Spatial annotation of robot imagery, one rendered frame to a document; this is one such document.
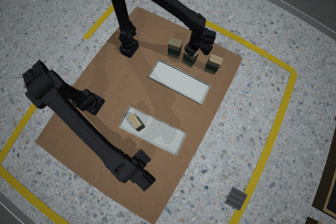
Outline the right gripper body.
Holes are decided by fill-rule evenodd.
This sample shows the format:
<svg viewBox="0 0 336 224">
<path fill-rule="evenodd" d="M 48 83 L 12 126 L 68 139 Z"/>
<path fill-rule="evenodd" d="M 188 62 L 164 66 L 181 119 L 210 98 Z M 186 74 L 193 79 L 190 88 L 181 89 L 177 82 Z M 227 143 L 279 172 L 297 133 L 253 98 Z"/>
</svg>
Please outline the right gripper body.
<svg viewBox="0 0 336 224">
<path fill-rule="evenodd" d="M 134 156 L 138 160 L 141 159 L 145 164 L 148 164 L 151 161 L 151 159 L 145 153 L 137 152 Z"/>
</svg>

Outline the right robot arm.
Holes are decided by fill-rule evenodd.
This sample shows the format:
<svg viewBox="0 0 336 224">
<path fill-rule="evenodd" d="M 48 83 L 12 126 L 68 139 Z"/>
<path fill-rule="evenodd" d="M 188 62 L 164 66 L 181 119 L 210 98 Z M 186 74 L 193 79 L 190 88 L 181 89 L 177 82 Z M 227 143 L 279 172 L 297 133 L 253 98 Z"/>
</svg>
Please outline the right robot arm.
<svg viewBox="0 0 336 224">
<path fill-rule="evenodd" d="M 89 93 L 88 89 L 81 91 L 67 85 L 40 60 L 22 76 L 26 97 L 39 109 L 51 108 L 99 156 L 118 181 L 126 183 L 130 180 L 143 191 L 155 182 L 155 178 L 144 169 L 146 164 L 142 160 L 138 161 L 135 156 L 131 158 L 112 145 L 77 109 L 94 114 L 103 98 L 91 91 Z"/>
</svg>

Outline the brown and green rectangular block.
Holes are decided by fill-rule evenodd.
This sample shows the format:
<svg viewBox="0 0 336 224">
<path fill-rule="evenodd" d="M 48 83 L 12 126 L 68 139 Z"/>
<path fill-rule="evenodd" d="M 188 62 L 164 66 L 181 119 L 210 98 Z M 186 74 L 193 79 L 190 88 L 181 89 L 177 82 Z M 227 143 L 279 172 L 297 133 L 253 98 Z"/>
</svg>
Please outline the brown and green rectangular block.
<svg viewBox="0 0 336 224">
<path fill-rule="evenodd" d="M 204 71 L 214 75 L 219 69 L 219 67 L 221 66 L 222 61 L 223 61 L 223 58 L 211 54 L 209 57 L 209 61 L 207 65 L 205 66 Z"/>
<path fill-rule="evenodd" d="M 145 128 L 143 122 L 139 119 L 139 117 L 135 113 L 131 114 L 127 118 L 138 132 L 140 132 L 143 128 Z"/>
<path fill-rule="evenodd" d="M 192 66 L 195 64 L 197 57 L 198 57 L 199 52 L 197 51 L 196 54 L 194 54 L 193 56 L 189 57 L 187 52 L 184 51 L 184 55 L 182 58 L 182 62 L 186 65 L 188 65 L 190 68 L 192 68 Z"/>
<path fill-rule="evenodd" d="M 171 38 L 168 43 L 168 56 L 179 59 L 179 53 L 181 52 L 182 41 Z"/>
</svg>

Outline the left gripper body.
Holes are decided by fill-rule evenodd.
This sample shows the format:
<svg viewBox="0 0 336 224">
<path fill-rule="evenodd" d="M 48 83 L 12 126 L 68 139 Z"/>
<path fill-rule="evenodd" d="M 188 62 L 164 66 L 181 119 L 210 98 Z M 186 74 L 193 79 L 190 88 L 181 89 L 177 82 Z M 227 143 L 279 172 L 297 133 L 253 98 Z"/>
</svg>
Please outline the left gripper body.
<svg viewBox="0 0 336 224">
<path fill-rule="evenodd" d="M 190 39 L 190 41 L 187 43 L 187 45 L 184 47 L 184 49 L 187 50 L 188 52 L 190 52 L 191 54 L 194 54 L 195 51 L 193 49 L 191 49 L 192 43 L 196 43 L 196 42 L 193 42 Z"/>
</svg>

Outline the white shallow rectangular tray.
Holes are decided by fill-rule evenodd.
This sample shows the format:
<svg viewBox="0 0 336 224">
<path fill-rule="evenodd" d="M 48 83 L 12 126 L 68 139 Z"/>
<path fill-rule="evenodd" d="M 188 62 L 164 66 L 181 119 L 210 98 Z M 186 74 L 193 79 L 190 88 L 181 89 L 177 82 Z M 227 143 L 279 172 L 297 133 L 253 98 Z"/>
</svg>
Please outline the white shallow rectangular tray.
<svg viewBox="0 0 336 224">
<path fill-rule="evenodd" d="M 211 87 L 208 83 L 160 59 L 148 75 L 148 78 L 200 105 Z"/>
<path fill-rule="evenodd" d="M 133 125 L 128 120 L 128 116 L 135 113 L 139 119 L 143 122 L 145 128 L 140 132 L 136 131 Z M 160 121 L 146 113 L 143 113 L 131 106 L 128 107 L 119 128 L 159 147 L 163 150 L 177 155 L 181 145 L 186 136 L 186 132 L 183 132 L 163 121 Z"/>
</svg>

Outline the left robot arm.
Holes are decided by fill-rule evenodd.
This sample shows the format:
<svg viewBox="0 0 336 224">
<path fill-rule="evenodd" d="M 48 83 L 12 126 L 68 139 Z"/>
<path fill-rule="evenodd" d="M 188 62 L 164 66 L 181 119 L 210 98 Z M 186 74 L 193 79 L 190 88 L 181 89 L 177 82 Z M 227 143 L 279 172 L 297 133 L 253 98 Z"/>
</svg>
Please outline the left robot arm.
<svg viewBox="0 0 336 224">
<path fill-rule="evenodd" d="M 133 38 L 133 36 L 136 35 L 136 28 L 129 20 L 125 0 L 111 1 L 119 22 L 119 29 L 121 31 L 119 40 L 123 46 L 121 45 L 119 50 L 129 55 L 138 43 L 138 40 Z M 189 28 L 189 30 L 192 31 L 190 39 L 196 43 L 192 43 L 191 49 L 197 51 L 200 47 L 200 50 L 204 55 L 210 54 L 210 51 L 213 48 L 212 45 L 215 41 L 216 32 L 205 28 L 206 19 L 200 13 L 196 13 L 195 11 L 189 9 L 178 0 L 152 1 L 177 17 Z"/>
</svg>

